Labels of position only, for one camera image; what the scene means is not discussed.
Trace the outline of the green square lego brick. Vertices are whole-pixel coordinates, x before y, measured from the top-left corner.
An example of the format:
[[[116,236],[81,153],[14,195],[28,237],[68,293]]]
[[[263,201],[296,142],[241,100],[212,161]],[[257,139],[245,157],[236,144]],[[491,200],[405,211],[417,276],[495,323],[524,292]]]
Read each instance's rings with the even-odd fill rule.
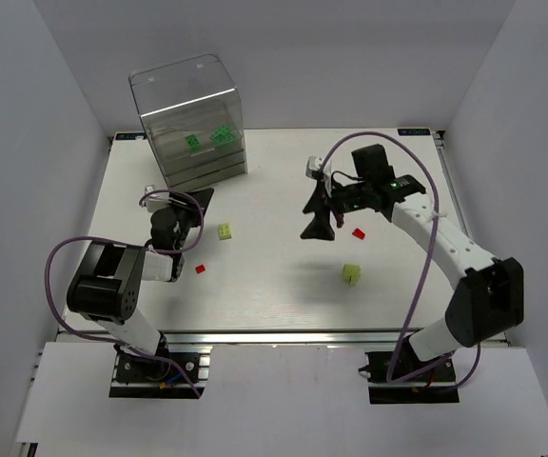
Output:
[[[201,145],[195,134],[186,136],[185,140],[190,150],[198,150]]]

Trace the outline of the green long lego brick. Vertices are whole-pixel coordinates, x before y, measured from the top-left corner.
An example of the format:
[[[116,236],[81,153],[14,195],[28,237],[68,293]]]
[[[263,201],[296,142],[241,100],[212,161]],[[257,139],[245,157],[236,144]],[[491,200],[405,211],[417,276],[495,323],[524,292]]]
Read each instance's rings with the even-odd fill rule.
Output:
[[[237,136],[230,127],[222,125],[214,130],[209,138],[215,146],[222,146],[235,141]]]

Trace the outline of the clear plastic drawer container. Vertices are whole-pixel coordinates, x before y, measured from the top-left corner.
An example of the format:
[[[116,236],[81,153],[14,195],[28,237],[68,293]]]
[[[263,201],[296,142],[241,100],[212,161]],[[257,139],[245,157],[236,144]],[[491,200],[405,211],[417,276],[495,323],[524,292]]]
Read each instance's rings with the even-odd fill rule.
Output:
[[[205,53],[133,72],[128,83],[140,122],[166,185],[193,191],[247,173],[241,96],[220,57]],[[215,146],[226,125],[237,136]],[[185,137],[195,134],[198,150]]]

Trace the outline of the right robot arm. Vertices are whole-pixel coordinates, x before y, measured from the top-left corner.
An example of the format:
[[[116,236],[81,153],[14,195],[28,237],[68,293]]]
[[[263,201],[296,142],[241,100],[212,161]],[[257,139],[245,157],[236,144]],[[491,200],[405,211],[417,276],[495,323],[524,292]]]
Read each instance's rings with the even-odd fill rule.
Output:
[[[524,320],[524,270],[513,257],[499,259],[478,246],[436,208],[413,176],[397,176],[383,146],[353,151],[357,177],[342,185],[322,158],[309,157],[305,174],[316,187],[303,211],[313,219],[304,240],[332,241],[345,214],[372,209],[409,235],[453,289],[444,315],[404,338],[401,355],[430,363],[458,348],[473,347]]]

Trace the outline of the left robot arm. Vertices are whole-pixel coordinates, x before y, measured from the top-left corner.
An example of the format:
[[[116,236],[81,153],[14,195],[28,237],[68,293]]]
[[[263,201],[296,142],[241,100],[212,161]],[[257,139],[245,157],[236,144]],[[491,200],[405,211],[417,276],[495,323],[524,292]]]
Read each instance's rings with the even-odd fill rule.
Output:
[[[148,188],[140,206],[150,213],[150,235],[139,245],[93,240],[70,282],[67,305],[108,331],[118,345],[149,356],[161,354],[164,335],[138,309],[144,282],[172,283],[179,279],[192,229],[203,230],[214,189],[188,193]]]

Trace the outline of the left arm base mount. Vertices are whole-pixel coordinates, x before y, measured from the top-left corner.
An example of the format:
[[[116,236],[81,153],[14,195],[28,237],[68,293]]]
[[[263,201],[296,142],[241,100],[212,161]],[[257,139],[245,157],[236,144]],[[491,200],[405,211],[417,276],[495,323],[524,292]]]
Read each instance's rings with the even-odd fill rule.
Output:
[[[171,347],[161,338],[156,356],[172,360],[171,365],[120,345],[114,349],[109,398],[198,400],[204,392],[210,365],[210,355],[204,350]]]

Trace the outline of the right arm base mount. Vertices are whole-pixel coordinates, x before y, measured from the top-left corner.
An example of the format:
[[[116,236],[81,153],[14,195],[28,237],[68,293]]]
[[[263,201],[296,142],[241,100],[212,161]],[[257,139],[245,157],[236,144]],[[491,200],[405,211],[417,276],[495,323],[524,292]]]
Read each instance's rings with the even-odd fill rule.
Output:
[[[405,381],[402,376],[426,367],[426,363],[401,356],[395,366],[391,383],[386,382],[386,373],[391,362],[392,351],[365,353],[366,364],[358,373],[367,380],[371,405],[440,405],[457,404],[460,401],[456,387],[456,372],[451,360]]]

